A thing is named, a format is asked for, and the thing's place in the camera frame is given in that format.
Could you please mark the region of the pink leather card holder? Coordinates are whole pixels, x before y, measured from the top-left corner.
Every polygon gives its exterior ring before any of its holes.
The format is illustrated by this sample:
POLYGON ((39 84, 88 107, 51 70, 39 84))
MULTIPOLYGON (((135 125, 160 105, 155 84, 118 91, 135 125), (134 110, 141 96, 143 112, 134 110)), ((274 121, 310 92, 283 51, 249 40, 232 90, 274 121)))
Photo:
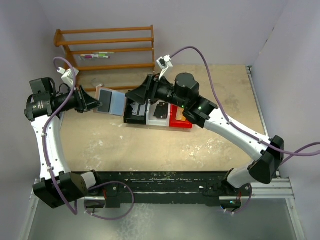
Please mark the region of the pink leather card holder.
POLYGON ((101 106, 95 108, 94 113, 124 116, 127 98, 123 92, 98 86, 95 98, 101 103, 101 106))

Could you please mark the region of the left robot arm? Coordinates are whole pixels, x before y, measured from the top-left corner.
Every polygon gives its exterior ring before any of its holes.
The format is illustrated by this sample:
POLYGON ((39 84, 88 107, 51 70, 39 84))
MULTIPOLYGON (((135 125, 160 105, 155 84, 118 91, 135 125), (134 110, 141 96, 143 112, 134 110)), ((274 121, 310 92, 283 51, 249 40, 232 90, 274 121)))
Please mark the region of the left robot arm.
POLYGON ((67 165, 61 142, 61 116, 69 110, 86 113, 101 106, 82 87, 72 95, 58 94, 52 78, 30 81, 32 95, 26 102, 24 114, 34 130, 40 155, 40 181, 32 188, 34 194, 55 209, 76 202, 88 193, 98 196, 103 184, 92 170, 74 173, 67 165))

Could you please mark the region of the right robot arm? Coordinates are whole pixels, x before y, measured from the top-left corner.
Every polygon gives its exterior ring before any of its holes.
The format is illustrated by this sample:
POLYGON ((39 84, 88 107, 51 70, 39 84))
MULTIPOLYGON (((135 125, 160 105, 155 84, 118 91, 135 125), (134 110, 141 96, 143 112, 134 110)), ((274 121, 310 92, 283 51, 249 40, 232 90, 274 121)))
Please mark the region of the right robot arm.
POLYGON ((163 101, 183 109, 183 116, 193 125, 212 131, 240 149, 251 162, 241 168, 233 168, 222 183, 222 190, 228 196, 235 195, 242 186, 251 182, 270 184, 284 159, 284 140, 275 135, 262 135, 223 114, 212 101, 199 93, 200 84, 190 73, 180 73, 174 84, 165 77, 147 75, 139 87, 126 93, 126 98, 138 104, 163 101))

